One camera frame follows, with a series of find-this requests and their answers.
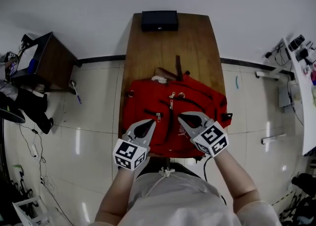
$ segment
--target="drawstring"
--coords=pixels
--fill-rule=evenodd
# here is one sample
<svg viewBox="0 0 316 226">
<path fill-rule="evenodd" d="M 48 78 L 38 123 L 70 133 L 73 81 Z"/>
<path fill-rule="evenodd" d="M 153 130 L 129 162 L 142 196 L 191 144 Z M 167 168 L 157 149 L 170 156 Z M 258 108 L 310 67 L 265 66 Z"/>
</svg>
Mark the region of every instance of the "drawstring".
<svg viewBox="0 0 316 226">
<path fill-rule="evenodd" d="M 164 178 L 169 178 L 169 176 L 173 176 L 175 178 L 178 178 L 180 180 L 183 180 L 185 182 L 188 182 L 190 185 L 194 186 L 196 189 L 198 189 L 200 192 L 203 192 L 203 193 L 206 193 L 205 191 L 203 191 L 202 189 L 200 189 L 199 187 L 196 187 L 195 185 L 193 185 L 190 181 L 186 180 L 186 179 L 183 179 L 179 176 L 176 176 L 176 175 L 172 175 L 171 173 L 174 173 L 175 170 L 174 169 L 171 169 L 171 170 L 168 170 L 168 169 L 163 169 L 163 167 L 161 168 L 161 170 L 158 172 L 162 177 L 157 180 L 157 182 L 152 186 L 152 188 L 147 192 L 147 194 L 145 195 L 145 197 L 147 197 L 151 192 L 152 190 L 159 184 L 160 181 L 162 181 Z"/>
</svg>

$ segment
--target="zipper pull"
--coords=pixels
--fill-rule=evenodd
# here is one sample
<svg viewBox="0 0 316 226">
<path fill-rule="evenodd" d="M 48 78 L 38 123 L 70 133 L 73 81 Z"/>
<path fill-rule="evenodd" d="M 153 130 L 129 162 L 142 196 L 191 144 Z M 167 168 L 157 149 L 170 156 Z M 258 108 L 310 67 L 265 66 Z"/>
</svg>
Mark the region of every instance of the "zipper pull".
<svg viewBox="0 0 316 226">
<path fill-rule="evenodd" d="M 161 122 L 161 114 L 160 113 L 156 113 L 156 116 L 158 117 L 158 121 L 157 122 Z"/>
<path fill-rule="evenodd" d="M 172 92 L 172 94 L 169 96 L 169 98 L 173 98 L 176 95 L 176 92 Z"/>
</svg>

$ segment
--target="black chair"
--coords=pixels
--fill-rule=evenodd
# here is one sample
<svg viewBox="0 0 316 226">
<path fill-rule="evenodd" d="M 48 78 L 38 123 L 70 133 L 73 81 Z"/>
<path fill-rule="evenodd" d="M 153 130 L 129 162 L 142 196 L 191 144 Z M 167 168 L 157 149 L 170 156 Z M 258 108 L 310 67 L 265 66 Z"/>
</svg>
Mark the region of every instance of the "black chair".
<svg viewBox="0 0 316 226">
<path fill-rule="evenodd" d="M 25 123 L 25 118 L 15 102 L 0 92 L 0 117 L 16 123 Z"/>
</svg>

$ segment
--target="person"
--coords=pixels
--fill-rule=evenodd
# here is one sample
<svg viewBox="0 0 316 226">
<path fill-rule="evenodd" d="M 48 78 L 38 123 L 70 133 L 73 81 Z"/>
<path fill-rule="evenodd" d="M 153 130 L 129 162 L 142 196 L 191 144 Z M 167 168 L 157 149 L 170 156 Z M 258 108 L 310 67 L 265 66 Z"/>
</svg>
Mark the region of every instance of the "person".
<svg viewBox="0 0 316 226">
<path fill-rule="evenodd" d="M 28 90 L 16 88 L 6 82 L 5 70 L 10 70 L 11 64 L 17 62 L 17 60 L 11 58 L 9 61 L 3 63 L 4 57 L 0 59 L 0 92 L 6 97 L 11 98 L 17 108 L 23 110 L 24 113 L 38 125 L 43 133 L 48 134 L 54 122 L 53 118 L 48 119 L 45 115 L 47 110 L 47 95 L 44 94 L 43 97 L 39 97 Z"/>
<path fill-rule="evenodd" d="M 178 163 L 157 172 L 165 159 L 151 157 L 134 181 L 119 169 L 90 226 L 273 226 L 281 225 L 271 205 L 260 199 L 246 171 L 227 150 L 215 163 L 233 198 L 233 211 L 219 191 Z"/>
</svg>

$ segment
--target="black box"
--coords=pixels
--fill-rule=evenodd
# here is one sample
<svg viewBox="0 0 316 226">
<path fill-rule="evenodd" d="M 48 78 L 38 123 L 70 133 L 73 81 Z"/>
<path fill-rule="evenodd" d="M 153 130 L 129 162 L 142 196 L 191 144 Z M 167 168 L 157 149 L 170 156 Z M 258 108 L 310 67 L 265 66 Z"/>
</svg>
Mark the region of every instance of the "black box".
<svg viewBox="0 0 316 226">
<path fill-rule="evenodd" d="M 142 31 L 177 31 L 177 11 L 143 11 Z"/>
</svg>

